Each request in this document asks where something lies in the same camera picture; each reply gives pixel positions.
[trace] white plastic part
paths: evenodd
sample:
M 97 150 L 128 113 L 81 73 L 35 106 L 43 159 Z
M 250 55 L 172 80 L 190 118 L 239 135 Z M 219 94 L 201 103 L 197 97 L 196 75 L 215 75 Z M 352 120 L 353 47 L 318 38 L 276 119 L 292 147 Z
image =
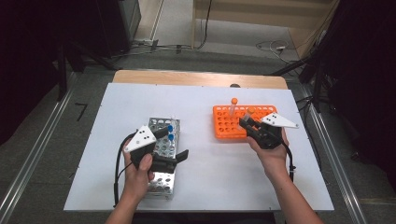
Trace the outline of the white plastic part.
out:
M 299 128 L 298 124 L 291 122 L 288 119 L 283 118 L 277 113 L 269 114 L 262 118 L 262 122 L 275 126 L 275 127 L 285 127 L 285 128 Z
M 151 143 L 157 141 L 157 138 L 152 133 L 151 129 L 147 125 L 143 125 L 128 143 L 124 151 L 130 152 L 140 147 L 145 147 Z

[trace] black cable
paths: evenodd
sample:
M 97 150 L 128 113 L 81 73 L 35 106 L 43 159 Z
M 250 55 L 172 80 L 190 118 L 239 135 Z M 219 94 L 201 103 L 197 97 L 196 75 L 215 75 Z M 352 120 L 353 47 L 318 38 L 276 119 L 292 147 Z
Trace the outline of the black cable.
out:
M 299 103 L 299 102 L 301 102 L 303 100 L 307 100 L 307 102 L 305 103 L 305 105 L 302 108 L 299 109 L 299 111 L 303 110 L 303 112 L 304 112 L 303 113 L 303 123 L 304 123 L 304 126 L 305 126 L 305 130 L 308 133 L 309 138 L 312 140 L 311 142 L 312 142 L 312 145 L 313 145 L 313 148 L 314 148 L 314 152 L 315 152 L 316 157 L 317 157 L 318 167 L 319 167 L 319 170 L 321 171 L 322 170 L 321 157 L 320 157 L 320 154 L 318 152 L 318 147 L 317 147 L 317 145 L 316 145 L 316 143 L 314 141 L 314 138 L 312 136 L 312 133 L 309 131 L 308 125 L 307 125 L 308 111 L 309 111 L 309 108 L 310 108 L 310 106 L 312 104 L 312 96 L 308 96 L 308 97 L 305 97 L 305 98 L 303 98 L 301 100 L 298 100 L 298 101 L 296 101 L 296 103 Z
M 331 15 L 332 12 L 334 11 L 335 6 L 337 6 L 337 5 L 338 5 L 338 4 L 334 4 L 334 5 L 332 6 L 332 9 L 330 9 L 329 13 L 328 13 L 327 16 L 326 16 L 326 19 L 325 19 L 324 22 L 319 26 L 319 28 L 318 28 L 311 36 L 309 36 L 309 38 L 308 38 L 307 40 L 305 40 L 305 42 L 304 42 L 303 44 L 301 44 L 299 47 L 297 47 L 297 48 L 295 48 L 295 49 L 299 49 L 301 46 L 307 44 L 308 41 L 309 41 L 310 39 L 312 39 L 312 37 L 314 37 L 314 36 L 324 27 L 324 25 L 327 23 L 327 21 L 328 21 L 330 15 Z
M 120 172 L 119 174 L 119 165 L 120 165 L 120 157 L 121 157 L 121 153 L 122 153 L 122 149 L 123 146 L 125 145 L 125 143 L 131 139 L 134 136 L 134 133 L 129 134 L 121 143 L 120 148 L 119 148 L 119 153 L 117 155 L 117 162 L 116 162 L 116 173 L 115 173 L 115 177 L 114 177 L 114 186 L 113 186 L 113 190 L 114 190 L 114 207 L 117 205 L 117 203 L 119 203 L 119 179 L 120 179 L 120 174 L 128 167 L 130 166 L 132 163 L 128 164 L 127 166 L 125 166 L 125 168 Z
M 209 7 L 207 9 L 207 14 L 206 14 L 206 20 L 205 20 L 205 36 L 204 36 L 204 40 L 201 43 L 201 45 L 198 48 L 194 48 L 191 49 L 191 46 L 189 45 L 157 45 L 156 48 L 159 48 L 160 50 L 152 50 L 152 51 L 147 51 L 147 52 L 140 52 L 141 54 L 143 53 L 154 53 L 154 52 L 159 52 L 162 51 L 163 49 L 186 49 L 186 50 L 198 50 L 201 49 L 204 44 L 206 43 L 206 39 L 207 39 L 207 24 L 209 22 L 209 15 L 210 15 L 210 8 L 212 7 L 212 0 L 210 0 L 209 2 Z M 132 49 L 138 49 L 138 48 L 151 48 L 150 45 L 145 44 L 145 43 L 138 43 L 137 47 L 133 47 Z
M 204 44 L 206 43 L 206 39 L 207 39 L 207 23 L 209 22 L 210 8 L 212 8 L 212 0 L 210 0 L 210 2 L 209 2 L 209 8 L 207 9 L 207 14 L 206 14 L 204 41 L 202 41 L 201 45 L 198 48 L 196 48 L 196 49 L 201 49 L 204 46 Z
M 293 181 L 294 180 L 294 169 L 296 167 L 293 165 L 293 155 L 291 154 L 291 150 L 290 150 L 289 146 L 283 141 L 282 138 L 279 138 L 279 137 L 275 136 L 273 133 L 268 132 L 264 129 L 262 129 L 262 130 L 265 133 L 268 133 L 269 135 L 271 135 L 271 137 L 275 138 L 278 142 L 280 142 L 280 144 L 282 144 L 285 147 L 286 153 L 289 156 L 289 177 L 290 177 L 291 181 Z

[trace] white table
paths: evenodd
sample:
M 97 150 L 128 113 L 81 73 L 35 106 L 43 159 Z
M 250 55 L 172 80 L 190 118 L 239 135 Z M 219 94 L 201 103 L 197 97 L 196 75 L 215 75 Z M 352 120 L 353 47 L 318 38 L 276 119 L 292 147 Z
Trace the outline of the white table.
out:
M 171 116 L 180 119 L 179 150 L 189 149 L 189 158 L 177 166 L 173 200 L 145 199 L 139 211 L 279 210 L 273 187 L 248 144 L 214 137 L 212 106 L 227 105 L 233 97 L 240 105 L 274 105 L 279 114 L 299 124 L 300 129 L 286 130 L 297 167 L 294 182 L 314 210 L 333 210 L 289 90 L 120 83 L 110 83 L 106 89 L 64 210 L 113 209 L 120 142 L 149 118 Z

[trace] metal rail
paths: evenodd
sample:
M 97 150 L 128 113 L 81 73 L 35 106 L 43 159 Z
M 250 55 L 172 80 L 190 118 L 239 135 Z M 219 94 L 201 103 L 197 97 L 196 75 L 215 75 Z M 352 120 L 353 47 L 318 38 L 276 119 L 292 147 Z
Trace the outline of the metal rail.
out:
M 304 90 L 304 97 L 312 95 L 311 91 L 306 86 L 303 86 L 303 90 Z M 344 200 L 346 202 L 346 207 L 353 220 L 353 223 L 355 224 L 367 223 L 366 217 L 361 209 L 359 199 L 357 198 L 355 191 L 352 187 L 352 184 L 350 183 L 347 177 L 347 172 L 344 169 L 343 164 L 338 158 L 337 151 L 335 150 L 334 145 L 332 144 L 332 139 L 329 136 L 329 133 L 326 129 L 321 114 L 318 114 L 314 109 L 309 108 L 309 110 L 312 119 L 315 123 L 315 126 L 317 128 L 326 155 L 329 158 L 332 171 L 335 175 L 335 179 L 337 180 L 338 186 L 340 187 L 341 193 L 343 194 Z
M 55 130 L 58 121 L 67 106 L 67 103 L 75 89 L 75 84 L 77 81 L 77 74 L 72 73 L 68 81 L 70 87 L 68 92 L 65 94 L 62 101 L 58 102 L 53 108 L 49 119 L 47 120 L 43 130 L 35 141 L 35 145 L 33 146 L 31 152 L 26 158 L 17 176 L 9 185 L 6 196 L 3 199 L 0 207 L 0 223 L 7 223 L 9 218 L 11 217 L 18 200 L 22 196 L 23 191 L 26 188 L 30 177 L 33 174 L 35 167 L 40 161 L 41 155 L 43 154 L 53 131 Z

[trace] wooden table edge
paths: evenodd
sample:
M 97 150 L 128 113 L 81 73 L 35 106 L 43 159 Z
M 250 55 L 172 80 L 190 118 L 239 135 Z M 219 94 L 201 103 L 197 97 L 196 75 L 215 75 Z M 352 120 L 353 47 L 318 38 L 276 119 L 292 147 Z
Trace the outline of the wooden table edge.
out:
M 113 82 L 208 87 L 237 84 L 241 88 L 288 89 L 283 77 L 165 70 L 120 70 L 114 75 Z

